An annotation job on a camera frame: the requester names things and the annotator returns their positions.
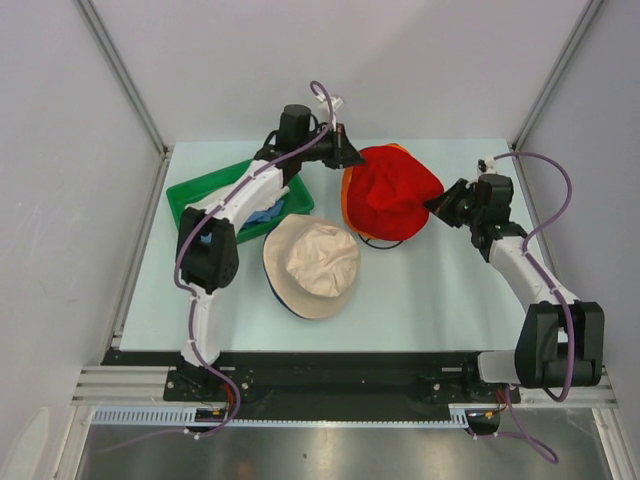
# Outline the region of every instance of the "green plastic basket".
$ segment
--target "green plastic basket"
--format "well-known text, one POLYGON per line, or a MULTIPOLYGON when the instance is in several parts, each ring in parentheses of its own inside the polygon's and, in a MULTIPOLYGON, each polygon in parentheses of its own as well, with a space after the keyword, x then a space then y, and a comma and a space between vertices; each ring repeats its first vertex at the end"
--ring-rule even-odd
MULTIPOLYGON (((187 205, 202 200, 211 192, 234 183, 247 171, 249 163, 251 163, 251 160, 236 163, 230 167, 167 188, 167 199, 169 200, 176 227, 180 228, 180 216, 187 205)), ((291 179, 288 186, 290 191, 282 197, 284 204, 280 215, 268 222, 242 228, 238 232, 238 243, 246 242, 271 231, 290 213, 308 214, 313 210, 313 199, 298 175, 291 179)))

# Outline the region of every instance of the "beige hat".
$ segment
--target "beige hat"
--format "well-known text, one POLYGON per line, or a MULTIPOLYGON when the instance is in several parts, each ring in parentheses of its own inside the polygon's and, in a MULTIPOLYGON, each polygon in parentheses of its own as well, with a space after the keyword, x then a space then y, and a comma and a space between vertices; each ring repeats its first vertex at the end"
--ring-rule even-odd
POLYGON ((288 215, 267 236, 262 255, 274 293, 300 317, 330 317, 351 298, 358 244, 324 218, 288 215))

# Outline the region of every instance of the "reflective metal floor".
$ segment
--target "reflective metal floor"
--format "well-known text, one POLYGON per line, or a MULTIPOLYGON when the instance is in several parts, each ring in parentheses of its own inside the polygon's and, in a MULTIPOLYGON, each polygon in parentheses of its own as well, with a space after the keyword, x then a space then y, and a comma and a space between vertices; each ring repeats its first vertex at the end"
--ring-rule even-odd
MULTIPOLYGON (((110 453, 100 449, 152 432, 93 426, 78 479, 610 479, 590 410, 520 414, 550 445, 549 465, 524 442, 474 442, 462 430, 405 428, 230 427, 194 441, 168 433, 110 453)), ((505 415, 501 431, 513 431, 505 415)))

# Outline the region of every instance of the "white table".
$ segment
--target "white table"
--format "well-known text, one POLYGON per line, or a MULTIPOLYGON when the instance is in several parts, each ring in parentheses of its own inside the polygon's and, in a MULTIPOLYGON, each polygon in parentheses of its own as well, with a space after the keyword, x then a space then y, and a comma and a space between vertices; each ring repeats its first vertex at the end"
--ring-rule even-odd
MULTIPOLYGON (((357 148, 388 143, 356 141, 357 148)), ((400 141, 427 165, 445 188, 473 178, 476 162, 508 150, 504 140, 400 141)), ((250 158, 255 142, 178 143, 163 192, 170 186, 250 158)), ((512 219, 531 230, 512 162, 498 170, 514 181, 512 219)), ((301 172, 315 201, 313 215, 344 225, 340 212, 341 171, 321 163, 301 172)), ((180 350, 187 336, 188 295, 173 285, 177 229, 166 196, 149 241, 124 325, 123 351, 180 350)), ((452 229, 435 217, 414 238, 390 251, 358 240, 362 266, 346 309, 326 320, 300 319, 269 289, 263 238, 239 246, 240 269, 221 297, 218 329, 222 350, 305 352, 408 352, 513 349, 524 312, 502 277, 472 247, 468 229, 452 229)))

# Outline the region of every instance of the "white wall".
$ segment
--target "white wall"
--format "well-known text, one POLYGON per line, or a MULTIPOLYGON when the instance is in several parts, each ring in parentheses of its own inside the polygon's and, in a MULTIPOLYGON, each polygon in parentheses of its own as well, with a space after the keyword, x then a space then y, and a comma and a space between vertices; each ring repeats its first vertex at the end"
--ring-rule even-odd
MULTIPOLYGON (((547 238, 561 279, 606 315, 606 365, 640 445, 640 2, 606 2, 527 142, 571 174, 574 200, 547 238)), ((542 217, 562 202, 562 178, 527 163, 542 217)))
POLYGON ((352 138, 513 139, 587 0, 94 0, 167 143, 255 140, 325 82, 352 138))
POLYGON ((0 5, 0 465, 41 406, 51 463, 159 162, 70 0, 0 5))

